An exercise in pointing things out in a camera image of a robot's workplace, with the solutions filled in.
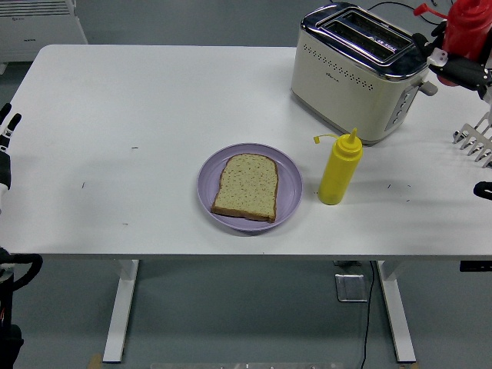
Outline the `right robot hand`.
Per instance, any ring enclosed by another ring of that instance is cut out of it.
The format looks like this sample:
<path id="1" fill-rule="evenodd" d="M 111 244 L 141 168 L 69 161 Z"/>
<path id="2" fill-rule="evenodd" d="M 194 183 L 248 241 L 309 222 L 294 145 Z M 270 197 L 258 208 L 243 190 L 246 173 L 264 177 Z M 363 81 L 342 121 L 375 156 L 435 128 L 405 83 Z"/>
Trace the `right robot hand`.
<path id="1" fill-rule="evenodd" d="M 473 61 L 456 53 L 446 52 L 443 47 L 447 22 L 442 21 L 432 32 L 432 42 L 421 33 L 413 34 L 412 40 L 419 53 L 427 59 L 429 69 L 437 75 L 443 84 L 459 85 L 470 91 L 476 91 L 481 100 L 491 103 L 491 31 L 487 33 L 485 43 L 479 52 L 478 60 Z"/>

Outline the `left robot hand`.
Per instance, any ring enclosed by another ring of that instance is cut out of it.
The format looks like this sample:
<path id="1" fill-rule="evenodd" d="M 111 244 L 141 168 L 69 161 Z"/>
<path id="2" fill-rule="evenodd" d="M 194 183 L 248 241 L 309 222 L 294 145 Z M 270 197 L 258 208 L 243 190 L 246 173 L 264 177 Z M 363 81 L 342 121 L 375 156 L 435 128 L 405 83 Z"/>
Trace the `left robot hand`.
<path id="1" fill-rule="evenodd" d="M 12 184 L 11 158 L 7 150 L 12 133 L 21 119 L 22 115 L 20 113 L 14 114 L 1 133 L 1 198 L 3 198 L 3 195 L 10 189 Z"/>

